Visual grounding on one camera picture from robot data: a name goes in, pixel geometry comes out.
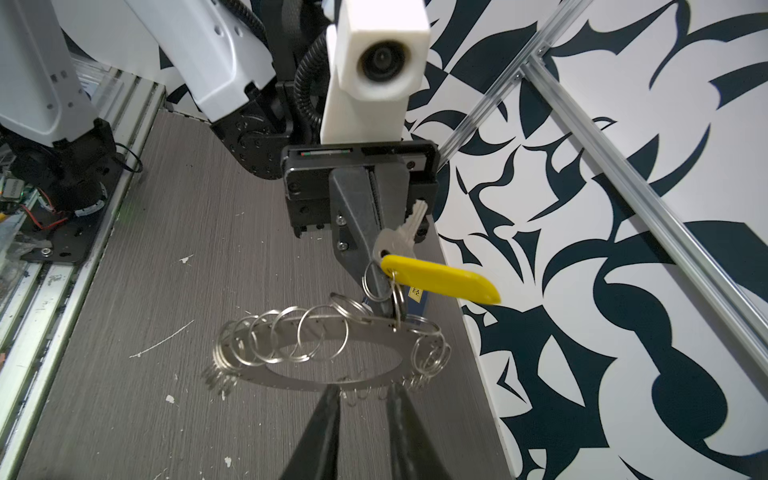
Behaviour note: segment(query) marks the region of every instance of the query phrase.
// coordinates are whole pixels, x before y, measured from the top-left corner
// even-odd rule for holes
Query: camera
[[[363,74],[372,81],[389,81],[406,64],[405,47],[397,41],[382,41],[373,45],[360,58]]]
[[[429,50],[423,0],[344,0],[326,43],[331,78],[320,143],[400,141]]]

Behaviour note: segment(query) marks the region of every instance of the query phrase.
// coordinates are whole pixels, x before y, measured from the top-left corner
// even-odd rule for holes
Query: white paint speck
[[[168,470],[168,468],[167,468],[167,467],[166,467],[166,468],[163,468],[163,471],[162,471],[162,472],[160,472],[160,473],[158,473],[157,475],[155,475],[155,476],[154,476],[154,478],[152,478],[152,480],[157,480],[158,478],[160,478],[160,475],[163,475],[163,474],[165,473],[165,471],[166,471],[166,470]]]
[[[134,357],[135,357],[135,358],[141,357],[141,354],[142,354],[142,353],[146,353],[146,352],[149,352],[150,350],[152,350],[152,349],[153,349],[153,348],[155,348],[156,346],[160,346],[160,345],[162,345],[163,343],[167,342],[168,340],[170,340],[170,339],[174,338],[174,337],[175,337],[175,336],[176,336],[176,335],[177,335],[179,332],[181,332],[181,330],[183,330],[183,329],[187,328],[189,325],[192,325],[192,322],[189,322],[187,325],[185,325],[185,326],[182,326],[180,329],[178,329],[178,330],[176,330],[175,332],[173,332],[173,333],[172,333],[172,334],[171,334],[169,337],[167,337],[167,338],[165,338],[165,339],[162,339],[160,342],[157,342],[157,343],[155,343],[153,346],[149,347],[148,349],[146,349],[146,350],[144,350],[144,351],[142,351],[142,352],[136,353],[135,355],[131,355],[131,356],[129,356],[128,358],[129,358],[129,359],[132,359],[132,358],[134,358]]]

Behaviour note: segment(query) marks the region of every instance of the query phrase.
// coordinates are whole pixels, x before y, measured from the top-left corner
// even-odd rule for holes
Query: key
[[[403,225],[397,227],[397,230],[389,228],[382,229],[376,242],[373,244],[373,259],[381,265],[382,252],[400,255],[401,257],[414,258],[413,237],[422,223],[424,215],[427,213],[427,203],[424,200],[417,200],[413,204],[413,213],[408,215]]]

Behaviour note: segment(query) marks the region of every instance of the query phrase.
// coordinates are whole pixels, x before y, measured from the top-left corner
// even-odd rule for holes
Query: key ring
[[[368,300],[371,300],[377,303],[385,302],[389,300],[389,298],[392,296],[392,285],[390,284],[389,292],[387,292],[386,295],[381,295],[381,296],[373,295],[373,293],[371,292],[371,289],[368,287],[368,270],[370,270],[372,265],[376,265],[376,262],[374,260],[371,260],[370,262],[368,262],[368,266],[366,266],[365,271],[362,272],[362,291],[368,297]]]

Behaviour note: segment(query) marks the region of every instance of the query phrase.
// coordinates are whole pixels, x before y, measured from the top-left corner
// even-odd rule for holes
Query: black corrugated cable sleeve
[[[315,41],[306,51],[304,58],[299,62],[296,68],[296,75],[293,77],[293,96],[296,99],[296,106],[299,113],[306,119],[312,128],[320,129],[323,124],[323,115],[318,113],[312,105],[310,99],[310,87],[312,80],[319,77],[323,70],[328,68],[328,49],[326,47],[326,33],[317,35]]]
[[[256,38],[261,40],[261,43],[263,43],[265,47],[268,47],[266,44],[266,30],[264,29],[264,24],[261,23],[261,20],[259,20],[259,17],[257,17],[255,13],[243,5],[240,0],[218,1],[224,5],[224,7],[226,7],[232,15],[236,16],[238,20],[243,22],[256,36]]]

